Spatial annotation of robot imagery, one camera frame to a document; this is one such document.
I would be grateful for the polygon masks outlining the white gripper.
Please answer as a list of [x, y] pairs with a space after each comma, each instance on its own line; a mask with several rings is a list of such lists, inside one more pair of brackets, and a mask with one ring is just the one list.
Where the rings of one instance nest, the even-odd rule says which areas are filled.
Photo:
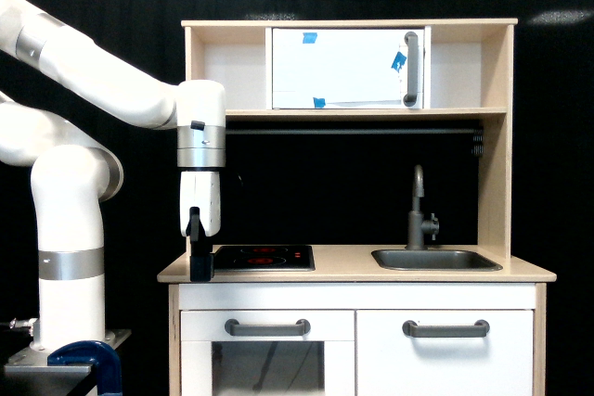
[[179, 197], [180, 231], [190, 243], [190, 281], [209, 282], [213, 278], [213, 244], [208, 236], [221, 229], [219, 172], [181, 172]]

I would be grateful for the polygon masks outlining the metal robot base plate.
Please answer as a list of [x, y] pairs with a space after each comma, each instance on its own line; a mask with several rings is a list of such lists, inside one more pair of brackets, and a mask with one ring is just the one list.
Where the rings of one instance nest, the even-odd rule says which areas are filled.
[[[115, 329], [108, 332], [101, 341], [109, 344], [117, 353], [130, 337], [129, 329]], [[32, 383], [35, 392], [47, 389], [52, 394], [98, 395], [96, 373], [90, 365], [48, 366], [48, 355], [52, 353], [38, 346], [27, 346], [13, 354], [4, 365], [9, 377], [25, 379]]]

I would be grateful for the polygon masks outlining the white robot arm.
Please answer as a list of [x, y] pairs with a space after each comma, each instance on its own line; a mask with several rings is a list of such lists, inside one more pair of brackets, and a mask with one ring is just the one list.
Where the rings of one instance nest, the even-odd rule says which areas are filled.
[[[1, 49], [123, 122], [176, 130], [190, 277], [210, 280], [226, 160], [224, 87], [209, 80], [163, 83], [26, 0], [1, 0]], [[31, 171], [40, 313], [34, 347], [50, 352], [105, 339], [100, 205], [122, 187], [121, 162], [59, 115], [8, 96], [1, 99], [1, 160]]]

